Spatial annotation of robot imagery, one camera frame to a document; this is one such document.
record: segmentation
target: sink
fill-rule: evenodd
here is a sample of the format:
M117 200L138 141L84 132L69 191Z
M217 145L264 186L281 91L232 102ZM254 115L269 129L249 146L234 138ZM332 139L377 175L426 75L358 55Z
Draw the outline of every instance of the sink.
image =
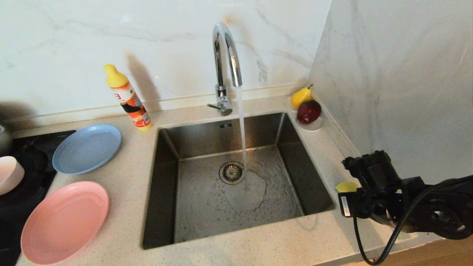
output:
M142 246L156 248L334 208L286 113L160 129Z

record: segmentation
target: pot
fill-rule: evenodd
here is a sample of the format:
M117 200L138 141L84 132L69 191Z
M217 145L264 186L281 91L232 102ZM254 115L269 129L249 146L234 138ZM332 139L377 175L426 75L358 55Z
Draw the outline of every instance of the pot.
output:
M10 153L12 145L13 137L11 131L0 121L0 157L7 156Z

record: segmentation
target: faucet handle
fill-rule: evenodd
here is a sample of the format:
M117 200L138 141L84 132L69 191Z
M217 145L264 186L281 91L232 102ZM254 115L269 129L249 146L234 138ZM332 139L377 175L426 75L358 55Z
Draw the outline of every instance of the faucet handle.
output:
M211 104L207 104L207 106L217 109L222 114L222 116L227 116L233 111L232 107L227 101L221 101L217 104L217 106Z
M218 106L215 106L215 105L211 105L211 104L207 104L208 107L212 107L212 108L215 108L215 109L218 109L218 110L222 110L222 108L218 107Z

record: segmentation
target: yellow pear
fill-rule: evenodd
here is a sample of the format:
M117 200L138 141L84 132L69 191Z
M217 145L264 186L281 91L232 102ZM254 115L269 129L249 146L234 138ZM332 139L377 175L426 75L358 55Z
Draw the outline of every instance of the yellow pear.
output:
M291 103L294 109L297 110L303 102L310 101L310 99L312 98L312 92L310 91L310 87L312 87L312 85L310 85L309 87L302 88L301 90L297 91L292 95Z

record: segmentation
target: water stream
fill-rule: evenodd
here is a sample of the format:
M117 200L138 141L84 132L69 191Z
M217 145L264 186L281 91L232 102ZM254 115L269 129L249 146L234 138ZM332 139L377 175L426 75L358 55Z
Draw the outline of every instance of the water stream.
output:
M240 116L240 132L241 132L241 148L243 151L243 173L242 176L245 176L246 173L246 140L245 140L245 122L243 120L243 100L241 98L241 86L235 87L236 98L238 100L238 115Z

